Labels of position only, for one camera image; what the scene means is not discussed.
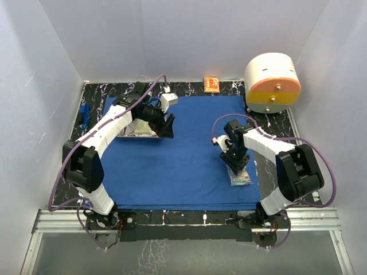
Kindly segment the green suture packet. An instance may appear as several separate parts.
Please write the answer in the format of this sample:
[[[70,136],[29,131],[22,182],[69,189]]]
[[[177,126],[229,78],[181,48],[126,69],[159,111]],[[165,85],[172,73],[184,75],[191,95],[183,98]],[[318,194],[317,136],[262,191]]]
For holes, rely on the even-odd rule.
[[[154,136],[155,132],[150,128],[148,122],[137,119],[134,129],[135,136]]]

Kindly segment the metal instrument tray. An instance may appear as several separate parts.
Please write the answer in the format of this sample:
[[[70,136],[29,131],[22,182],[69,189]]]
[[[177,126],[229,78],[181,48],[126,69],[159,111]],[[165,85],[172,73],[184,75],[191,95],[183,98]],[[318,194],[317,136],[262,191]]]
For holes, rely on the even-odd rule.
[[[116,137],[119,139],[138,141],[160,142],[163,140],[150,128],[148,122],[141,119],[135,119],[132,123],[123,128]]]

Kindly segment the blue surgical drape cloth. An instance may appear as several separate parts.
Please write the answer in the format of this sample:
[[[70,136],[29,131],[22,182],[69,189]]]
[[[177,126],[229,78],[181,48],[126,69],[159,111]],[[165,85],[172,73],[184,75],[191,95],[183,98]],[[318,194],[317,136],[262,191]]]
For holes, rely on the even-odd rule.
[[[211,143],[244,113],[241,96],[187,96],[169,108],[172,139],[116,138],[101,159],[103,184],[121,209],[252,210],[260,200],[254,162],[251,183],[233,186],[221,149]]]

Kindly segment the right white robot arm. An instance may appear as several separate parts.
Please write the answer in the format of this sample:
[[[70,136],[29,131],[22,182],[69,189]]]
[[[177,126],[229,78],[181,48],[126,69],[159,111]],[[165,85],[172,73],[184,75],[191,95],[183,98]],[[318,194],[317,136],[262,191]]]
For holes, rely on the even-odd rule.
[[[247,215],[253,223],[271,226],[281,211],[324,186],[313,149],[307,144],[295,146],[266,137],[258,129],[242,126],[237,120],[226,123],[224,131],[226,134],[212,138],[212,143],[220,146],[220,158],[234,175],[239,176],[249,162],[248,150],[256,151],[276,166],[278,186],[256,204],[254,213]]]

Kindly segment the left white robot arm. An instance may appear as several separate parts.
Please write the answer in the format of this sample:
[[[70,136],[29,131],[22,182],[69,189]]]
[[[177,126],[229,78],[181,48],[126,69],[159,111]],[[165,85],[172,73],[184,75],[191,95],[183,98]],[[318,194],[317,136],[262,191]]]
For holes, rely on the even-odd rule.
[[[101,158],[107,147],[136,119],[147,122],[160,138],[174,137],[175,116],[168,114],[168,109],[178,103],[178,96],[165,87],[159,98],[152,97],[152,89],[145,83],[136,82],[134,90],[129,95],[117,97],[89,132],[63,145],[64,179],[76,187],[107,229],[115,227],[119,219],[117,212],[112,211],[116,204],[103,185]]]

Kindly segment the beige gauze ball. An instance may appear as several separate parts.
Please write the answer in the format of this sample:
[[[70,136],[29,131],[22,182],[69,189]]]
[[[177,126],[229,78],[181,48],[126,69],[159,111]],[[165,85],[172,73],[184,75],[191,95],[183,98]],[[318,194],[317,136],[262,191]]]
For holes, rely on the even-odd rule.
[[[229,166],[227,166],[228,175],[231,181],[231,186],[245,186],[252,184],[249,173],[244,167],[237,175],[231,170]]]

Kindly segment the pink cylindrical tissue phantom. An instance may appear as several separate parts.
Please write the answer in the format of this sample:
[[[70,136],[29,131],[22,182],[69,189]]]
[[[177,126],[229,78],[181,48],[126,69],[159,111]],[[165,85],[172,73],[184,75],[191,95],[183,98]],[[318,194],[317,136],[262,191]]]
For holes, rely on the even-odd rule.
[[[254,57],[244,72],[245,103],[257,113],[278,113],[292,106],[301,93],[294,63],[284,53]]]

